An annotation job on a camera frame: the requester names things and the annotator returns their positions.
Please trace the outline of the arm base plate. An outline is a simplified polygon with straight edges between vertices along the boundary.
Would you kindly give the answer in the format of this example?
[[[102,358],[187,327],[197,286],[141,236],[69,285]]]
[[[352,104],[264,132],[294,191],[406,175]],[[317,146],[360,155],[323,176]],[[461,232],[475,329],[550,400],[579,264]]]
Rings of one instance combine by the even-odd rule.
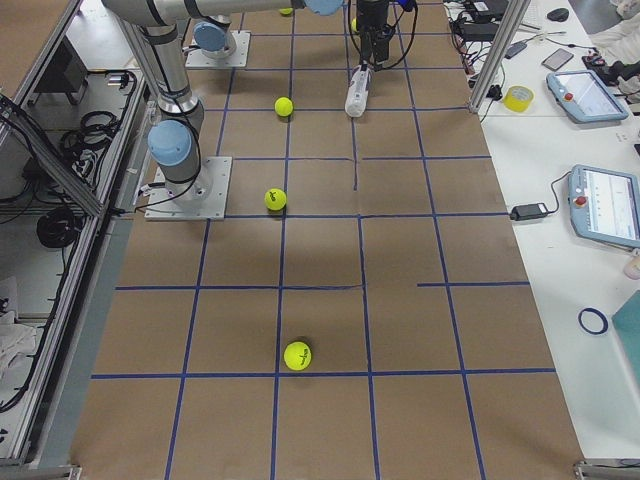
[[[250,37],[248,30],[214,36],[194,34],[186,67],[198,70],[244,68],[248,61]]]
[[[149,221],[223,220],[231,178],[231,157],[206,157],[195,183],[153,189],[150,207],[144,217]]]

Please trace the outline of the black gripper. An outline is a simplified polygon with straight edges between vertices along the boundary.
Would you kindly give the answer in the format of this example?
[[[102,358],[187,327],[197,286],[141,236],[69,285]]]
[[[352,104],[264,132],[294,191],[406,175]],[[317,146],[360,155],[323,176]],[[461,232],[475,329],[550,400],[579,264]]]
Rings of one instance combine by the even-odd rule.
[[[389,59],[389,42],[396,26],[389,23],[389,0],[358,0],[356,2],[357,38],[360,63],[382,70]]]

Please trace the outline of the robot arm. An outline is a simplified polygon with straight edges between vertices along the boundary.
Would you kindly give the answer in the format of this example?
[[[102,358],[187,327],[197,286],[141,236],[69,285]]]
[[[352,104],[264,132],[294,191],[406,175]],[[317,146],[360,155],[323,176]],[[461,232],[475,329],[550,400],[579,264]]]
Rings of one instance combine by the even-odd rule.
[[[346,1],[355,6],[348,11],[349,36],[359,62],[375,71],[390,70],[401,64],[411,51],[416,23],[398,60],[389,61],[389,46],[397,32],[397,23],[389,23],[388,1]],[[201,20],[193,27],[191,44],[183,49],[186,66],[191,69],[233,69],[247,65],[251,32],[233,30],[229,18],[219,15]]]
[[[103,5],[129,25],[141,44],[134,57],[148,81],[157,89],[160,122],[147,137],[149,152],[159,165],[170,200],[187,201],[207,193],[210,182],[202,173],[204,161],[199,134],[204,106],[191,89],[186,60],[178,35],[178,23],[195,19],[212,25],[221,34],[218,43],[202,48],[222,51],[228,45],[229,16],[291,7],[308,8],[329,16],[340,1],[105,1]]]

